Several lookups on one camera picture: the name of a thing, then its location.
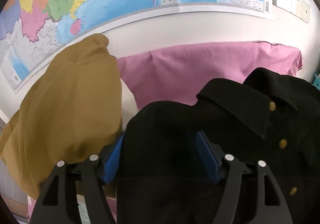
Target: button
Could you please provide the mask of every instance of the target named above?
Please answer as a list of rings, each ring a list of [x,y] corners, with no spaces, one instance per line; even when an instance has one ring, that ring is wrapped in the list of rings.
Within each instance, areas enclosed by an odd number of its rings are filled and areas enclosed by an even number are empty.
[[[269,103],[269,109],[270,109],[271,111],[274,111],[274,110],[276,109],[276,104],[275,104],[274,102],[270,102],[270,103]]]
[[[293,187],[292,189],[291,189],[291,192],[290,192],[290,194],[291,195],[295,195],[296,193],[297,193],[297,187]]]
[[[285,147],[287,146],[287,140],[282,139],[282,140],[280,141],[280,143],[279,143],[279,146],[280,146],[281,148],[285,148]]]

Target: wall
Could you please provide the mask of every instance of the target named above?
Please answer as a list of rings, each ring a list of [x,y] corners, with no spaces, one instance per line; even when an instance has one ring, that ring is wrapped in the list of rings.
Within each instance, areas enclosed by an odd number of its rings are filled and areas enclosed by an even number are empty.
[[[116,57],[154,49],[205,42],[268,41],[294,46],[304,56],[304,68],[298,77],[311,80],[320,59],[319,15],[313,0],[310,23],[273,6],[274,20],[223,12],[195,12],[165,15],[133,22],[105,32],[108,49]],[[34,82],[45,72],[44,67],[15,94],[0,73],[0,113],[10,118]]]

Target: brown garment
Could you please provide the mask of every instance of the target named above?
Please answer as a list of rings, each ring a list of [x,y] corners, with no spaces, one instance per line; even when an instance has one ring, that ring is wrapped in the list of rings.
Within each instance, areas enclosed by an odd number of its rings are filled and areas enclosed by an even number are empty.
[[[31,87],[0,137],[0,156],[33,199],[59,160],[83,161],[121,131],[121,81],[108,38],[67,47]]]

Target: black jacket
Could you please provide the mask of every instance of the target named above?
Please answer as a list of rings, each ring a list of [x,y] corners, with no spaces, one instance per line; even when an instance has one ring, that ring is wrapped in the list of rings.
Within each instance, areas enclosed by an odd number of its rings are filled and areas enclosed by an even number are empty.
[[[213,79],[197,98],[194,106],[151,103],[129,122],[118,223],[212,221],[223,183],[205,178],[192,142],[200,130],[241,161],[264,160],[293,223],[320,223],[320,92],[303,79],[258,68],[243,84]]]

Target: blue plastic basket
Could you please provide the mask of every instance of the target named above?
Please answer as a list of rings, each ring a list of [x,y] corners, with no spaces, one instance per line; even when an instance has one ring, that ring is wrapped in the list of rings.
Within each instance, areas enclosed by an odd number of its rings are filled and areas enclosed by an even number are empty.
[[[318,89],[320,90],[320,79],[318,78],[318,75],[315,74],[315,82],[313,83],[313,85]]]

